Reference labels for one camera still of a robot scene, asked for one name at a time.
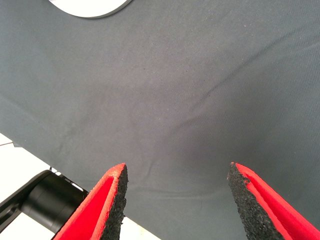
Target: white surface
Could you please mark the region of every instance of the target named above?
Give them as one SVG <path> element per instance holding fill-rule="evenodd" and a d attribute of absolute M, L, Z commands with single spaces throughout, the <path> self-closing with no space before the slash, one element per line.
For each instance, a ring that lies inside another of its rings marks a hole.
<path fill-rule="evenodd" d="M 7 138 L 5 135 L 0 133 L 0 146 L 8 143 L 12 143 L 12 141 L 9 138 Z"/>
<path fill-rule="evenodd" d="M 49 0 L 62 11 L 82 17 L 100 18 L 114 14 L 131 0 Z"/>
<path fill-rule="evenodd" d="M 12 141 L 1 133 L 0 143 L 6 144 L 0 144 L 0 202 L 2 202 L 31 178 L 49 169 L 50 166 L 24 148 L 14 147 Z M 53 236 L 51 231 L 21 213 L 0 234 L 0 240 L 50 240 Z M 160 239 L 125 217 L 121 226 L 120 240 Z"/>

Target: black metal bracket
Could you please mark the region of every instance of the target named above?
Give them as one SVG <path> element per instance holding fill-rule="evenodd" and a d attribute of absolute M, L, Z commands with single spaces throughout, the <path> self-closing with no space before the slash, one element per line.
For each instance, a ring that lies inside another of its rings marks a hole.
<path fill-rule="evenodd" d="M 0 203 L 0 233 L 20 213 L 57 233 L 87 195 L 62 174 L 43 171 Z"/>

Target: white circular object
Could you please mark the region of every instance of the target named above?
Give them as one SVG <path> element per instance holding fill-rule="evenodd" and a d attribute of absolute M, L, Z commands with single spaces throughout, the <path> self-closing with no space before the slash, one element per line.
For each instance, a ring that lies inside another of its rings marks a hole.
<path fill-rule="evenodd" d="M 62 11 L 82 18 L 101 18 L 124 8 L 131 0 L 49 0 Z"/>

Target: red foam pad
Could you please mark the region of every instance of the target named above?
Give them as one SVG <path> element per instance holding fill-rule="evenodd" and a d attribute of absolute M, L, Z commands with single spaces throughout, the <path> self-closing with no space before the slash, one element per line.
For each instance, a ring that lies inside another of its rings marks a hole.
<path fill-rule="evenodd" d="M 236 163 L 238 171 L 250 182 L 246 188 L 256 197 L 275 228 L 285 240 L 320 240 L 318 231 L 254 171 Z"/>
<path fill-rule="evenodd" d="M 99 240 L 118 192 L 125 163 L 110 168 L 53 240 Z"/>

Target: black cylindrical part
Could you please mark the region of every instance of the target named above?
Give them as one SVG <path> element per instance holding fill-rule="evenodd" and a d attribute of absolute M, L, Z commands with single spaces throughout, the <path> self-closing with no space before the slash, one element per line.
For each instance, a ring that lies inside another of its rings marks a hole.
<path fill-rule="evenodd" d="M 62 175 L 52 172 L 30 192 L 21 206 L 21 212 L 57 233 L 87 194 Z"/>

